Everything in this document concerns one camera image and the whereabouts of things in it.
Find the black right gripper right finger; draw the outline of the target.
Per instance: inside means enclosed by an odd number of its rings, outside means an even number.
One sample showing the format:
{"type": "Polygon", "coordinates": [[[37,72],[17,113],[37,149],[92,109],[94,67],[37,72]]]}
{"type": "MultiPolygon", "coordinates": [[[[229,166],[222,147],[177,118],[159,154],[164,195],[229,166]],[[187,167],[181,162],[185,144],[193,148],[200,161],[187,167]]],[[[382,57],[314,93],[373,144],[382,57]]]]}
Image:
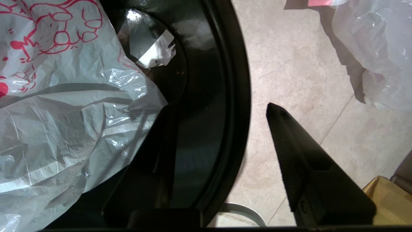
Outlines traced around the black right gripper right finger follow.
{"type": "Polygon", "coordinates": [[[372,225],[376,206],[283,107],[266,111],[297,226],[372,225]]]}

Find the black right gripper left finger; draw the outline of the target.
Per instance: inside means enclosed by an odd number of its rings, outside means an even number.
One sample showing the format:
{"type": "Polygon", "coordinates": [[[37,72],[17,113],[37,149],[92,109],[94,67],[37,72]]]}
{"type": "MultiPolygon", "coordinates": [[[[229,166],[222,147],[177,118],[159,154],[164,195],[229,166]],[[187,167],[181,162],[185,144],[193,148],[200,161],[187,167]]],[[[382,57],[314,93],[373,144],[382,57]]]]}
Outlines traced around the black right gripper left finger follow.
{"type": "Polygon", "coordinates": [[[103,207],[108,226],[153,226],[170,206],[176,133],[176,106],[167,105],[103,207]]]}

